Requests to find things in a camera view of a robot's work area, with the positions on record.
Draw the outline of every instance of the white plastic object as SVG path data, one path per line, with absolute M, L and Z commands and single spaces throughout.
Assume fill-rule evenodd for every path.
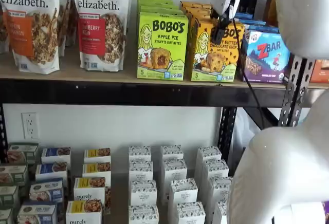
M 329 59 L 329 0 L 276 0 L 280 34 L 303 58 Z
M 233 178 L 229 224 L 263 224 L 284 206 L 329 199 L 328 103 L 329 90 L 301 125 L 255 135 Z

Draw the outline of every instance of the small white box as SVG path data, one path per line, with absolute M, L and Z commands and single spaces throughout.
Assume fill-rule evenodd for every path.
M 225 202 L 218 202 L 215 205 L 215 213 L 212 223 L 215 224 L 227 224 L 227 216 L 226 216 L 226 203 Z
M 170 181 L 178 179 L 186 179 L 187 166 L 184 159 L 164 160 L 161 167 L 161 201 L 166 204 L 169 199 Z
M 84 163 L 100 163 L 109 162 L 111 163 L 111 149 L 110 148 L 99 148 L 96 150 L 85 150 L 84 151 Z
M 66 210 L 67 224 L 101 224 L 101 200 L 69 201 Z
M 156 204 L 157 190 L 155 180 L 132 181 L 129 203 L 135 205 Z
M 66 162 L 67 169 L 71 169 L 71 148 L 44 148 L 41 155 L 42 164 L 50 164 L 55 162 Z
M 210 177 L 219 176 L 227 177 L 228 176 L 228 166 L 224 160 L 210 159 L 204 161 L 203 165 L 203 175 L 201 181 L 201 187 L 199 191 L 199 198 L 203 205 L 206 205 L 208 197 L 208 180 Z
M 210 159 L 220 160 L 222 153 L 216 146 L 201 147 L 197 150 L 194 179 L 196 185 L 200 188 L 203 162 Z
M 129 147 L 129 162 L 130 161 L 151 161 L 151 147 L 150 146 L 130 146 Z
M 211 177 L 208 185 L 208 198 L 206 203 L 206 222 L 212 223 L 215 204 L 219 201 L 227 202 L 230 194 L 232 177 Z
M 129 224 L 158 224 L 159 212 L 155 204 L 129 206 Z
M 129 163 L 129 185 L 132 181 L 145 181 L 153 179 L 153 162 L 131 161 Z
M 174 209 L 178 203 L 196 202 L 197 186 L 193 178 L 173 180 L 170 182 L 169 202 L 168 202 L 168 221 L 171 219 Z
M 89 163 L 82 166 L 82 177 L 105 178 L 105 186 L 111 187 L 111 163 Z
M 204 224 L 205 210 L 201 202 L 178 203 L 173 224 Z

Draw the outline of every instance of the product packaging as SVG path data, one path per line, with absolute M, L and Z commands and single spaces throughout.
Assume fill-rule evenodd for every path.
M 168 203 L 169 187 L 172 180 L 186 179 L 187 166 L 184 159 L 169 159 L 162 161 L 161 167 L 161 202 Z
M 84 164 L 82 177 L 105 178 L 105 186 L 111 187 L 111 164 L 109 162 Z
M 210 159 L 220 160 L 221 158 L 222 153 L 216 146 L 201 147 L 197 150 L 194 179 L 198 187 L 201 185 L 203 162 Z
M 1 0 L 10 45 L 20 71 L 59 70 L 57 19 L 60 0 Z
M 129 162 L 132 160 L 151 161 L 150 146 L 130 146 L 128 154 L 129 154 Z
M 123 69 L 130 0 L 75 0 L 79 14 L 80 67 Z
M 11 164 L 35 164 L 38 155 L 37 143 L 10 143 L 8 161 Z
M 208 196 L 208 180 L 211 177 L 228 177 L 229 168 L 224 160 L 210 159 L 204 161 L 199 198 L 205 206 Z
M 290 52 L 275 27 L 249 26 L 243 39 L 244 72 L 250 82 L 283 83 Z
M 71 148 L 44 148 L 41 155 L 41 163 L 66 162 L 67 169 L 71 169 Z
M 17 223 L 57 224 L 57 205 L 52 202 L 26 202 L 17 215 Z
M 227 203 L 232 177 L 211 177 L 209 179 L 208 197 L 206 202 L 206 223 L 212 224 L 215 204 L 219 201 Z
M 67 224 L 101 224 L 101 200 L 69 201 L 66 210 Z
M 197 186 L 194 179 L 180 179 L 170 182 L 168 220 L 173 223 L 174 209 L 178 203 L 196 202 Z
M 85 150 L 84 151 L 84 163 L 111 163 L 111 149 L 110 148 L 99 148 L 96 150 Z
M 157 189 L 155 180 L 132 181 L 130 185 L 129 204 L 156 204 Z
M 173 224 L 204 224 L 206 214 L 201 202 L 178 203 L 173 216 Z
M 132 181 L 153 180 L 153 162 L 130 161 L 129 162 L 129 185 Z
M 129 206 L 129 224 L 158 224 L 159 212 L 155 204 Z

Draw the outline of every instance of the red label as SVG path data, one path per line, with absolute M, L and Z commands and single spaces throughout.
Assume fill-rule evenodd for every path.
M 79 15 L 80 52 L 96 55 L 105 54 L 105 20 L 99 14 Z

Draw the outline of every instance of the pastry image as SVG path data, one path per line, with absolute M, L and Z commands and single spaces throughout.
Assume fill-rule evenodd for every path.
M 105 55 L 98 57 L 106 63 L 114 63 L 120 59 L 123 52 L 123 26 L 119 17 L 115 14 L 101 16 L 105 20 Z
M 168 67 L 170 60 L 170 51 L 164 48 L 154 48 L 151 51 L 151 62 L 155 69 Z
M 221 72 L 223 69 L 225 57 L 220 53 L 209 53 L 207 55 L 207 65 L 210 72 Z

